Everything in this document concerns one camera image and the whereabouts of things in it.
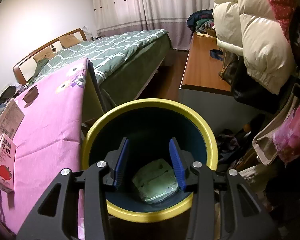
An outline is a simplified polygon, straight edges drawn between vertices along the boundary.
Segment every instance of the black bag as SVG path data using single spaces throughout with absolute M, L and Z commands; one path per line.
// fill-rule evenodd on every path
M 234 79 L 231 83 L 231 93 L 240 103 L 275 114 L 279 106 L 279 97 L 247 74 L 243 57 L 240 56 Z

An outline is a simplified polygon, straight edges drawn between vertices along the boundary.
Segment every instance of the metal screw head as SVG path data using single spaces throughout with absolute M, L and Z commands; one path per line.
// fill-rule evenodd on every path
M 66 175 L 68 175 L 69 173 L 70 173 L 70 170 L 67 169 L 67 168 L 65 168 L 65 169 L 63 169 L 63 170 L 61 171 L 61 174 L 62 174 L 63 176 L 66 176 Z
M 104 167 L 104 166 L 106 166 L 106 165 L 107 165 L 107 163 L 106 163 L 105 161 L 100 161 L 100 162 L 97 163 L 97 166 L 98 166 L 99 168 L 102 168 L 102 167 Z
M 202 163 L 201 162 L 193 162 L 192 165 L 195 167 L 195 168 L 200 168 L 202 166 Z
M 231 169 L 231 170 L 229 170 L 229 174 L 230 174 L 231 176 L 237 176 L 237 175 L 238 175 L 238 172 L 237 172 L 236 170 L 234 170 L 234 169 Z

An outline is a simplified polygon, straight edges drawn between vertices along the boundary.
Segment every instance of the pink blanket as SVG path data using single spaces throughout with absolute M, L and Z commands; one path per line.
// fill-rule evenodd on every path
M 14 192 L 0 191 L 0 220 L 17 233 L 27 215 L 63 168 L 80 170 L 82 99 L 87 58 L 73 62 L 37 82 L 38 97 L 26 104 L 13 142 L 17 146 Z M 79 208 L 79 221 L 83 212 Z

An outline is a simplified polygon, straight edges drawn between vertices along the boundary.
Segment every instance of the strawberry milk carton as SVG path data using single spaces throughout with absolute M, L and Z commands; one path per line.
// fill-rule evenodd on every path
M 14 190 L 13 170 L 16 145 L 3 133 L 0 136 L 0 189 L 6 193 Z

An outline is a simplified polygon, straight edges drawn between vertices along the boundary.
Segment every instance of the red polka dot fabric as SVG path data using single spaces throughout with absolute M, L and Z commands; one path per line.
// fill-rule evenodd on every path
M 276 20 L 280 23 L 283 34 L 289 40 L 289 26 L 297 7 L 294 0 L 268 0 Z

